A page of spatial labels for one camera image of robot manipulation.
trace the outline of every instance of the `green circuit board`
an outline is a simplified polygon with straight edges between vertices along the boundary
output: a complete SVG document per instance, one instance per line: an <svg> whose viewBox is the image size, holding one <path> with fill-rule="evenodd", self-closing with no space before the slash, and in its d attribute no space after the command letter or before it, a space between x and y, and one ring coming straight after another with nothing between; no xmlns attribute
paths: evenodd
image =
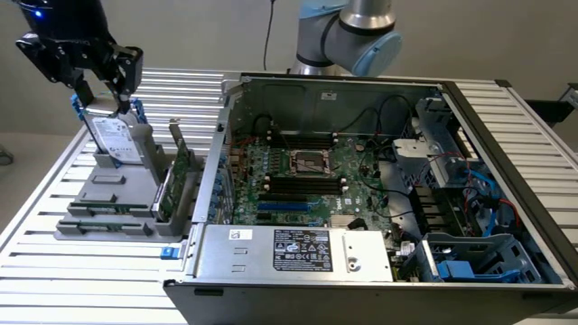
<svg viewBox="0 0 578 325"><path fill-rule="evenodd" d="M234 223L240 225L282 224L314 227L343 227L355 218L366 221L368 230L384 231L390 229L390 210L382 208L380 199L383 194L371 190L363 183L364 181L375 188L383 188L379 178L372 178L375 158L372 154L366 155L366 151L359 152L359 145L363 146L364 140L355 137L339 138L338 144L326 150L328 169L320 173L319 169L310 166L292 165L292 154L319 154L323 150L291 150L290 148L270 148L259 139L247 145L236 146L234 153L238 154L238 162L234 167L235 177L235 197L236 207ZM366 177L359 172L359 163L363 161L370 172ZM259 194L267 193L264 190L266 174L271 177L323 177L346 178L348 189L342 195L315 195L307 194L307 205L310 210L306 212L280 212L271 213L271 219L259 220L258 210ZM371 197L372 206L368 206L367 198Z"/></svg>

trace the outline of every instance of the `blue cable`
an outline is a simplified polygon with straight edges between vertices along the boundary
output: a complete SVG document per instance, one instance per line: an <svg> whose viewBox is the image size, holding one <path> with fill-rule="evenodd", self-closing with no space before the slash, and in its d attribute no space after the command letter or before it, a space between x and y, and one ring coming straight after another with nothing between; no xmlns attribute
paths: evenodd
<svg viewBox="0 0 578 325"><path fill-rule="evenodd" d="M477 179L481 179L482 181L485 181L487 183L487 185L490 185L490 193L494 192L495 182L491 179L489 179L486 176L483 176L477 171L473 171L471 169L466 169L466 173L470 173Z"/></svg>
<svg viewBox="0 0 578 325"><path fill-rule="evenodd" d="M494 210L491 210L491 217L490 217L490 224L487 225L486 231L482 234L482 237L489 237L489 235L491 235L491 231L494 229L495 226L495 219L498 218L498 214L495 213Z"/></svg>

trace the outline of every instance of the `gray wall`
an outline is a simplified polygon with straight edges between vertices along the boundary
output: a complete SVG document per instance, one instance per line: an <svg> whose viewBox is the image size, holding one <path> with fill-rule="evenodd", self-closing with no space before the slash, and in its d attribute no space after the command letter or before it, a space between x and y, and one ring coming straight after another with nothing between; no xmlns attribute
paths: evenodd
<svg viewBox="0 0 578 325"><path fill-rule="evenodd" d="M270 0L101 0L111 33L144 49L145 66L259 70ZM295 57L298 0L279 0L270 70ZM403 51L388 75L509 79L526 98L578 80L578 1L396 0ZM69 90L43 79L13 41L27 31L0 3L0 131L72 134Z"/></svg>

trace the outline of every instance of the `warning label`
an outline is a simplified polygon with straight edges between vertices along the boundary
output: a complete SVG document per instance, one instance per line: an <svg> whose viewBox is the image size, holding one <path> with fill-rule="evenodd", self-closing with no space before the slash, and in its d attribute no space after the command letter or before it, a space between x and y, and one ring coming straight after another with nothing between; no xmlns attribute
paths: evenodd
<svg viewBox="0 0 578 325"><path fill-rule="evenodd" d="M275 230L272 267L278 271L332 272L326 230Z"/></svg>

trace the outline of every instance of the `circuit board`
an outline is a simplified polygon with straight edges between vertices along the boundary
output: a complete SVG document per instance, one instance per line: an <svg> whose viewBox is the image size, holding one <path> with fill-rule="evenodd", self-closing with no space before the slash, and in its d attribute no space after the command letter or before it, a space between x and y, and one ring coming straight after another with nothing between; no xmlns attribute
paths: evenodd
<svg viewBox="0 0 578 325"><path fill-rule="evenodd" d="M171 219L172 213L179 209L180 197L183 195L184 183L188 172L188 150L184 140L179 140L178 155L167 175L167 184L160 199L160 218Z"/></svg>
<svg viewBox="0 0 578 325"><path fill-rule="evenodd" d="M368 230L390 229L390 210L384 195L371 190L362 182L383 188L379 177L374 177L376 161L363 148L364 140L340 137L327 150L292 150L271 148L262 139L255 139L232 149L236 207L234 223L240 225L299 225L346 228L356 218L366 221ZM359 172L360 162L368 171ZM344 180L347 190L340 195L307 194L306 202L296 207L304 211L263 211L259 196L267 193L266 177L307 180Z"/></svg>

